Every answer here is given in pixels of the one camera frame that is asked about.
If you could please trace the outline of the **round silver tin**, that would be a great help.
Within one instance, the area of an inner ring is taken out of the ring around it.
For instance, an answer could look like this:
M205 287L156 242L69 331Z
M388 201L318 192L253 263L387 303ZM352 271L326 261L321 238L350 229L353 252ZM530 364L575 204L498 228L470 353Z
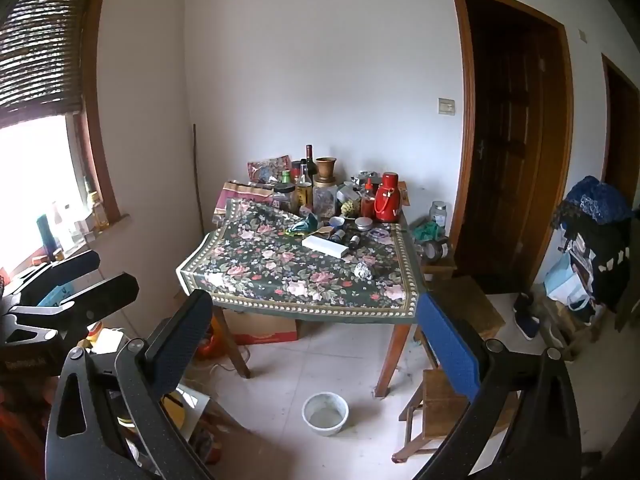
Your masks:
M373 220L368 217L359 217L355 220L356 229L360 232L367 232L373 226Z

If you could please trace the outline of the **white rectangular box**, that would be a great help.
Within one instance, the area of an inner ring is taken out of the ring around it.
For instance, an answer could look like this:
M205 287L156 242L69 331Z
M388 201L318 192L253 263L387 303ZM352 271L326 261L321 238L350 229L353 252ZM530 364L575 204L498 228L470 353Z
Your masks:
M309 250L321 252L323 255L333 258L343 258L348 252L347 246L315 235L305 237L302 241L302 245Z

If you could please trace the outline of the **green plastic bag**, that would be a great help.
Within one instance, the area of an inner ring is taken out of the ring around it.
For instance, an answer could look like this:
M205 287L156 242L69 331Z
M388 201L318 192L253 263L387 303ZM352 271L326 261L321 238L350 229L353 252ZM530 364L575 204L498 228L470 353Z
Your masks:
M286 234L289 236L307 236L318 230L319 227L319 219L318 217L310 212L306 215L305 218L299 220L289 226L286 229Z

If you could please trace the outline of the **aluminium foil ball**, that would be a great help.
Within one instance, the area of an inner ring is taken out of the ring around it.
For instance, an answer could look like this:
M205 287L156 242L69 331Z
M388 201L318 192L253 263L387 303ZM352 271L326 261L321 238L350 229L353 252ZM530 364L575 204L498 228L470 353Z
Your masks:
M369 266L364 261L358 262L354 267L354 270L352 270L352 273L356 276L356 278L359 278L363 281L372 281L374 277L372 266Z

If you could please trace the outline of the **small dark labelled bottle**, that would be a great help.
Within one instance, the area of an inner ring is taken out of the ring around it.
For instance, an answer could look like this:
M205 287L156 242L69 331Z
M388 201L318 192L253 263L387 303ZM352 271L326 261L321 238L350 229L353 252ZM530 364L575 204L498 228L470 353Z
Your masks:
M353 235L348 242L348 248L351 250L356 250L360 245L360 240L361 238L359 235Z

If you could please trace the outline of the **white plastic trash bin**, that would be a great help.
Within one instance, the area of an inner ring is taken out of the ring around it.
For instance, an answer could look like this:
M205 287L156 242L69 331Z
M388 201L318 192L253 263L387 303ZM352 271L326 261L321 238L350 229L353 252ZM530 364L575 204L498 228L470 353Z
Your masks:
M346 425L349 414L346 400L329 391L313 394L302 407L304 423L321 437L333 437L338 434Z

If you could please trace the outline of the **small wooden stool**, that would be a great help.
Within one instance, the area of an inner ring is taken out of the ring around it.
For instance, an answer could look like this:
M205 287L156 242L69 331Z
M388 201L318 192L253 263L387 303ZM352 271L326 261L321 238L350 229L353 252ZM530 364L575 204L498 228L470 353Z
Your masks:
M424 370L420 386L398 416L398 422L405 424L404 445L392 455L392 462L435 453L469 405L465 396L454 392L442 370Z

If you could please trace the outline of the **cardboard box with red band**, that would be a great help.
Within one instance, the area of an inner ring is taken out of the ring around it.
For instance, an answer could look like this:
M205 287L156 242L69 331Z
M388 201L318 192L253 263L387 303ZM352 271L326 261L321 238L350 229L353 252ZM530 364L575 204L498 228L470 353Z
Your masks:
M224 318L237 344L280 344L298 339L292 318L224 310Z

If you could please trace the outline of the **pile of clothes and bags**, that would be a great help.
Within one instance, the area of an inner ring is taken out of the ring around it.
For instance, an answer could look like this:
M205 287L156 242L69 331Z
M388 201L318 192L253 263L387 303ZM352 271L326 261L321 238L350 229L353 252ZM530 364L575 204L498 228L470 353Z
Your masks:
M631 277L632 214L622 194L593 176L575 184L555 208L561 257L544 277L549 299L590 324L616 312Z

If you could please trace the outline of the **clear lid plastic box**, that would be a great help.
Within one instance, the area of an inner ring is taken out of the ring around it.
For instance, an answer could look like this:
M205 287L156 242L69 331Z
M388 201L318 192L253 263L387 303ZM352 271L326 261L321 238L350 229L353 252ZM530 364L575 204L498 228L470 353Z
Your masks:
M370 231L367 232L367 237L369 237L371 240L374 240L375 243L382 245L391 245L394 242L393 234L389 230L382 228L370 229Z

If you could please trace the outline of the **clear jar with silver lid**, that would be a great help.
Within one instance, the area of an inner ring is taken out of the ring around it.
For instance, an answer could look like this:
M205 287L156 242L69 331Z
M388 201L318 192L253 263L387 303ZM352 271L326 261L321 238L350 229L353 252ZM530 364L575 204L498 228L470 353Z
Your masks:
M430 208L430 220L444 230L447 224L447 214L447 204L442 200L434 200Z

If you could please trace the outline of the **red thermos jug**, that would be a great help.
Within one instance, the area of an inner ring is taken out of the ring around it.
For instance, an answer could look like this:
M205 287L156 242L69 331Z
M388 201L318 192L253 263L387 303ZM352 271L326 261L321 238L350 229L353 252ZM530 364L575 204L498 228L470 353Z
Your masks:
M374 199L375 218L383 223L395 223L401 213L399 177L394 172L384 172Z

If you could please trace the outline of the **maroon striped paper bag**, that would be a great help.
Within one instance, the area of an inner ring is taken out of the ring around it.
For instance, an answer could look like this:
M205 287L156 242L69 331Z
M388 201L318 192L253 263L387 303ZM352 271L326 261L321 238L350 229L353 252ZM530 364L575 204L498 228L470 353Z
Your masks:
M227 181L223 186L216 200L216 205L212 215L213 224L220 223L227 215L228 203L230 200L245 200L246 202L267 203L272 202L273 188L262 184L241 183L238 181Z

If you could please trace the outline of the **red sauce squeeze bottle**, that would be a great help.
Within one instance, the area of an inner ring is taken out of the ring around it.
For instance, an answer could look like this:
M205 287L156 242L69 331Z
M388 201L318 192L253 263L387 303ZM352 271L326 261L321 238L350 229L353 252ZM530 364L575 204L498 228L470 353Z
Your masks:
M374 186L371 178L367 178L366 183L363 185L363 189L361 192L360 198L360 214L363 217L374 219L375 211L374 211Z

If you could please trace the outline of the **yellow green yarn ball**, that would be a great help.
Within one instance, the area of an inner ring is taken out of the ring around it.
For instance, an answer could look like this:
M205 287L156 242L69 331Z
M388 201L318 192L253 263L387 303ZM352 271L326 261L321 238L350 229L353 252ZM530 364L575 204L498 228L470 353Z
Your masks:
M360 216L360 200L346 200L341 204L341 216L356 219Z

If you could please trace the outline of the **black lid glass jar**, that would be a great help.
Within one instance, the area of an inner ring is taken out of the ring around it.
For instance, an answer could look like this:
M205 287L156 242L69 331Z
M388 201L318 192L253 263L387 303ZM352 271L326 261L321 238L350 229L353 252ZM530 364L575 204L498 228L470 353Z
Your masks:
M291 182L277 183L273 187L273 205L286 212L296 211L296 186Z

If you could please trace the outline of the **glass jar with gold lid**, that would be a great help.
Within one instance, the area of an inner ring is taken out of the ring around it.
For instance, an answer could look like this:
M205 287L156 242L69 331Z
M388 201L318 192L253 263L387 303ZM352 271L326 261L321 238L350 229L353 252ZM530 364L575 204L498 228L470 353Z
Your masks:
M314 181L314 214L321 220L329 220L336 211L337 184L333 182Z

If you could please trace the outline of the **yellow labelled liquor bottle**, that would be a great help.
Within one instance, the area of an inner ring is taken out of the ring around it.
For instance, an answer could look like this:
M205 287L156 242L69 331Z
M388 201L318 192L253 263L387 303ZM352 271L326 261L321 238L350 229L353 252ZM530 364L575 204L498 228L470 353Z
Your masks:
M312 179L308 172L308 165L305 159L300 161L299 176L296 180L296 193L299 207L312 208Z

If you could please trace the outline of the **red patterned snack package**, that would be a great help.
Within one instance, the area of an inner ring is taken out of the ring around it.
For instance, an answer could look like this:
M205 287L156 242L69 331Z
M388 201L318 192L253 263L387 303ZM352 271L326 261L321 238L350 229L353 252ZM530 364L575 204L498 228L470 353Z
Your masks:
M291 169L291 157L283 155L247 164L248 180L253 183L279 182L282 174Z

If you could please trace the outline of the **bamboo window blind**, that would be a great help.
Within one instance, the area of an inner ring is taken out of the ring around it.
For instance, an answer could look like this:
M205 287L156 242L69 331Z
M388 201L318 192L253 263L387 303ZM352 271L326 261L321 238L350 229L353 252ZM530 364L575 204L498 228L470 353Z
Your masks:
M17 0L1 25L1 125L77 113L88 0Z

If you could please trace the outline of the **brown clay vase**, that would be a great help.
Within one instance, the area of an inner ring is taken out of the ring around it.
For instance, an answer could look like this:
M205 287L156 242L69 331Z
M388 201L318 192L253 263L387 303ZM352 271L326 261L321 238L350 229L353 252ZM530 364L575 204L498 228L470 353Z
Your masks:
M335 181L335 157L319 157L316 160L317 174L316 180L320 183L332 183Z

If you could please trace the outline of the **dark wine bottle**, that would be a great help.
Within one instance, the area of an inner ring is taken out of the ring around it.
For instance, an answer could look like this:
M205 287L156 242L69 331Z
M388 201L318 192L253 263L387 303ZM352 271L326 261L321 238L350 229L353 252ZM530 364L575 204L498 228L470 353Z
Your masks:
M314 180L314 177L318 174L318 167L316 162L314 161L314 150L312 149L311 144L307 144L305 146L305 152L306 152L307 171L311 180Z

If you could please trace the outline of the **dark wooden door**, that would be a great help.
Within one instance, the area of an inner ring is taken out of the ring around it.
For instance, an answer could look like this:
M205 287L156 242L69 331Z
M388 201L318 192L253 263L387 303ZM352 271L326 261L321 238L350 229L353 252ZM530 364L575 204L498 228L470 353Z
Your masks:
M488 294L525 292L549 246L573 134L565 27L518 0L454 0L463 72L458 270Z

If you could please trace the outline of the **wall light switch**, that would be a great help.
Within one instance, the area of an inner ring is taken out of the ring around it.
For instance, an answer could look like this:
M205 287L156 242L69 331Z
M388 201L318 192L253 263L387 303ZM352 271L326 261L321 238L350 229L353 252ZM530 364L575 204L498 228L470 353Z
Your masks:
M453 99L439 98L437 105L439 115L454 116L456 114L456 101Z

